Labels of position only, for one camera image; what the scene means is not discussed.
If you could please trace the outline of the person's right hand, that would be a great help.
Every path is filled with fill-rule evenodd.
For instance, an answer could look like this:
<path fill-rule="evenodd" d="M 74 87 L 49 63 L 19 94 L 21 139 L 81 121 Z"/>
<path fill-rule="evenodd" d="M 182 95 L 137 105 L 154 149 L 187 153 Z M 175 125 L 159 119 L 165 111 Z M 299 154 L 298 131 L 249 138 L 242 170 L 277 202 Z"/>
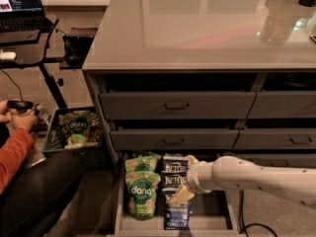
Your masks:
<path fill-rule="evenodd" d="M 17 110 L 11 109 L 10 114 L 11 124 L 15 129 L 22 128 L 26 131 L 30 131 L 37 121 L 37 116 L 33 110 L 27 110 L 20 115 Z"/>

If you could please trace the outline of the person's left hand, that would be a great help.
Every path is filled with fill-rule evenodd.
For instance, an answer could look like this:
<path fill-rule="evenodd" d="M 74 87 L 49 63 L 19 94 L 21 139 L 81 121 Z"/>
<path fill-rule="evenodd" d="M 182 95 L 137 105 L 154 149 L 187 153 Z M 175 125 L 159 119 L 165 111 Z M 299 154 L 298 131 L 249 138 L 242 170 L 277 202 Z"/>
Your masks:
<path fill-rule="evenodd" d="M 12 120 L 11 110 L 6 101 L 0 102 L 0 123 L 9 123 Z"/>

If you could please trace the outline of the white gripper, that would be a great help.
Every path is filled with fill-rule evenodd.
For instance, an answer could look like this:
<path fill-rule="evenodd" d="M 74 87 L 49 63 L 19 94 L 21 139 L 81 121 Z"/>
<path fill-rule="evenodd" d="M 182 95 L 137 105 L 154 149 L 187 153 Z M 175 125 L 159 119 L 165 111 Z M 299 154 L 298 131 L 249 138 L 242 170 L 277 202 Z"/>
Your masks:
<path fill-rule="evenodd" d="M 179 185 L 176 192 L 167 200 L 171 206 L 180 206 L 190 199 L 195 194 L 208 194 L 210 190 L 204 188 L 198 177 L 198 170 L 202 166 L 202 162 L 193 155 L 188 155 L 188 165 L 191 166 L 187 172 L 187 185 Z"/>

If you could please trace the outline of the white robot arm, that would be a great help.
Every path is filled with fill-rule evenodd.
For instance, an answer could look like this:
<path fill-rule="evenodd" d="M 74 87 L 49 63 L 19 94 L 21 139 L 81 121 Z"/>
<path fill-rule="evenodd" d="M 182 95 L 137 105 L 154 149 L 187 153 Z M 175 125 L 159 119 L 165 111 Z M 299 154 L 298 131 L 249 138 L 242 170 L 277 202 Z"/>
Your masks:
<path fill-rule="evenodd" d="M 212 162 L 188 156 L 187 180 L 167 199 L 172 206 L 212 191 L 259 190 L 307 207 L 316 208 L 316 170 L 266 167 L 235 157 L 222 156 Z"/>

